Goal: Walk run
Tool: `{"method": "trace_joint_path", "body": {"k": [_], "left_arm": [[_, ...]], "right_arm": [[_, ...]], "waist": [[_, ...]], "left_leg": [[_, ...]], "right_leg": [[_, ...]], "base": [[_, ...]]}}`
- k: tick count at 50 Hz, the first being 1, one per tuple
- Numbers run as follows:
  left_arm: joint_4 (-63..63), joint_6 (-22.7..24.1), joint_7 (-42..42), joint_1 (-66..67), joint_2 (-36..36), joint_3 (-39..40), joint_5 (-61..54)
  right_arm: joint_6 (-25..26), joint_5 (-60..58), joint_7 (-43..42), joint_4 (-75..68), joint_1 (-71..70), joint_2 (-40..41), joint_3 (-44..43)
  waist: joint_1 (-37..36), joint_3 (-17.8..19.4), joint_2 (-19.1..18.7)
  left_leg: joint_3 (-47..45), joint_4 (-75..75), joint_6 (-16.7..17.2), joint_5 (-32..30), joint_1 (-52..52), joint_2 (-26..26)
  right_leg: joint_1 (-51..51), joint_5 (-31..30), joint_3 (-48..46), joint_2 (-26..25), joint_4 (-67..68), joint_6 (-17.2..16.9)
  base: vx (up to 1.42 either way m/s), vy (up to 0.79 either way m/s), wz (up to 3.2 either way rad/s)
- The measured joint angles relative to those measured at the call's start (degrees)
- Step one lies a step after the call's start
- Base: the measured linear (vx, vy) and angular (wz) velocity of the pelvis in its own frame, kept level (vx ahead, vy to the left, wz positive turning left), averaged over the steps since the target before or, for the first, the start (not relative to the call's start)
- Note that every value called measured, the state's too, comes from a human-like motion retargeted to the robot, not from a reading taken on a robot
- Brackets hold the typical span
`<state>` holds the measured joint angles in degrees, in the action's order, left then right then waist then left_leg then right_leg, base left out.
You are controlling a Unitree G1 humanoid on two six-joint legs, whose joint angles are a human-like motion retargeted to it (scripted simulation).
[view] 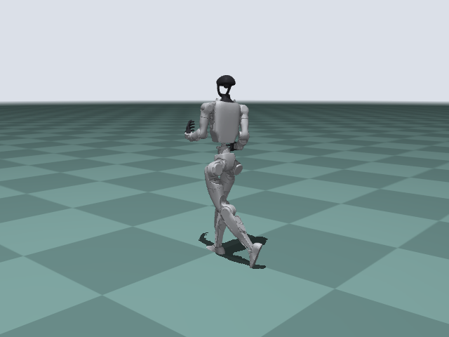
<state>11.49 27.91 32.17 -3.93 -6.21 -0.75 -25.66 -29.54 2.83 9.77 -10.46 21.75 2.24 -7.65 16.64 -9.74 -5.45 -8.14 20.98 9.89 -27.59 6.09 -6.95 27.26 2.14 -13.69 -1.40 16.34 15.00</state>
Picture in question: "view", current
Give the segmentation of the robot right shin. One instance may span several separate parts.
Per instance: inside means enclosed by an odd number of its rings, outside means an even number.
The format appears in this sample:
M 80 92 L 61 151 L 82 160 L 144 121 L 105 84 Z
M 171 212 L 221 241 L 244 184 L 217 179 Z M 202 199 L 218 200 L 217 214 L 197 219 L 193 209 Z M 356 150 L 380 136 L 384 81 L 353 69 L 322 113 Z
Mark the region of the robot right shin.
M 228 202 L 228 204 L 229 204 L 229 202 Z M 223 238 L 223 234 L 224 234 L 226 225 L 223 222 L 223 220 L 221 219 L 220 213 L 216 209 L 215 209 L 214 226 L 215 226 L 215 245 L 214 246 L 219 247 L 219 245 L 222 246 L 222 238 Z

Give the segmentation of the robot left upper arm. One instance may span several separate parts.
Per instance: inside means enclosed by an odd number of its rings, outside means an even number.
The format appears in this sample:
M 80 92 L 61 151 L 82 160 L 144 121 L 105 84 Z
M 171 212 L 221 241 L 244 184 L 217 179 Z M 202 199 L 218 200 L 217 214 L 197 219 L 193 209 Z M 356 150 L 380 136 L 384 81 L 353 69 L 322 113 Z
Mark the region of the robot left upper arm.
M 198 138 L 205 139 L 208 137 L 208 124 L 210 119 L 210 113 L 213 112 L 215 108 L 215 103 L 204 103 L 201 106 L 201 115 L 200 115 L 200 136 Z

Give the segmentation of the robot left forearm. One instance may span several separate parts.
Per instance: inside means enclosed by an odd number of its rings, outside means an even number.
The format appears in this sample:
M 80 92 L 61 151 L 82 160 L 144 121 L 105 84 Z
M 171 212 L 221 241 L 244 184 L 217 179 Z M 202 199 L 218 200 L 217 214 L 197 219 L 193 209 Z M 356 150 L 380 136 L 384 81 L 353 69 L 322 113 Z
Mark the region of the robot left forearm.
M 195 132 L 191 132 L 191 133 L 186 133 L 185 132 L 185 138 L 188 139 L 190 142 L 192 141 L 198 141 L 201 138 L 198 138 L 200 136 L 200 130 L 197 129 Z

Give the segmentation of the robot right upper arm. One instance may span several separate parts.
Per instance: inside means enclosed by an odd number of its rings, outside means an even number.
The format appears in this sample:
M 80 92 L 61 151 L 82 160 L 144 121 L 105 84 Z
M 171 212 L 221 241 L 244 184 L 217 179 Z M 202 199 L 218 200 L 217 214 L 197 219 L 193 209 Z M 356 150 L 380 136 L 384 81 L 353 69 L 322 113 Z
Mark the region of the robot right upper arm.
M 239 123 L 240 123 L 241 131 L 239 131 L 239 140 L 248 140 L 248 138 L 249 138 L 249 132 L 248 132 L 249 109 L 246 105 L 240 105 L 240 107 L 241 107 L 241 115 L 240 115 Z

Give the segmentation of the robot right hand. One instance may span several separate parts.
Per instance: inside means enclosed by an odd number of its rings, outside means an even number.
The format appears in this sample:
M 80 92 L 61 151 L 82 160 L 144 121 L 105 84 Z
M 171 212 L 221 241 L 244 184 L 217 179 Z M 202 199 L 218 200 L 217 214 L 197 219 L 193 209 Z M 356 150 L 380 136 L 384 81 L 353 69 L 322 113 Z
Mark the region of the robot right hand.
M 236 142 L 234 142 L 234 143 L 236 143 Z M 234 149 L 234 143 L 230 143 L 230 145 L 226 144 L 226 146 L 230 146 L 230 147 L 229 147 L 229 148 L 230 148 L 230 151 L 236 150 L 236 149 Z

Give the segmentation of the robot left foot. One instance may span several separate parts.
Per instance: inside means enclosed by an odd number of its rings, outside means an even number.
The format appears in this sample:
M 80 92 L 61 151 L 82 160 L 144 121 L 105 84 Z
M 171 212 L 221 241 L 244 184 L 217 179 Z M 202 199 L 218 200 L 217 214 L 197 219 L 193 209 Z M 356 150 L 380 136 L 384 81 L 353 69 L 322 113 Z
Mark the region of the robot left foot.
M 249 256 L 250 256 L 250 268 L 252 268 L 255 265 L 256 260 L 257 260 L 258 255 L 259 255 L 259 252 L 260 252 L 260 250 L 262 248 L 262 244 L 261 243 L 254 243 L 252 248 L 253 248 L 253 250 L 251 249 L 252 252 L 249 253 Z

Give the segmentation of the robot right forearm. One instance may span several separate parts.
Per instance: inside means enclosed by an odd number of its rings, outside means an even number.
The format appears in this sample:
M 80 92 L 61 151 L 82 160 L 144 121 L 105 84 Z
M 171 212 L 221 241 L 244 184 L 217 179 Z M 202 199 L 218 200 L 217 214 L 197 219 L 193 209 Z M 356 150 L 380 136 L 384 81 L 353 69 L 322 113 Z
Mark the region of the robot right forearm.
M 250 135 L 249 135 L 250 136 Z M 248 138 L 249 139 L 249 138 Z M 239 140 L 237 143 L 234 143 L 234 149 L 236 150 L 242 150 L 243 147 L 247 144 L 248 140 Z

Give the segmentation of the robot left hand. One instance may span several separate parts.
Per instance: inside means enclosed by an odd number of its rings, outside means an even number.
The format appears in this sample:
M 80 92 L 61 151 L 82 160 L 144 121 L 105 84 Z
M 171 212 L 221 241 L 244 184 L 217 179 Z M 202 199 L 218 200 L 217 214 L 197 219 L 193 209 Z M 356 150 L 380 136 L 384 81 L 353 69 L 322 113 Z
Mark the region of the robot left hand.
M 194 121 L 190 120 L 188 122 L 188 125 L 186 127 L 186 131 L 185 131 L 186 133 L 191 133 L 192 131 L 194 131 L 194 130 L 190 130 L 191 128 L 194 128 L 194 126 L 192 126 L 192 125 L 195 125 L 195 124 L 191 124 L 192 122 L 194 122 Z M 192 127 L 190 127 L 190 126 L 192 126 Z

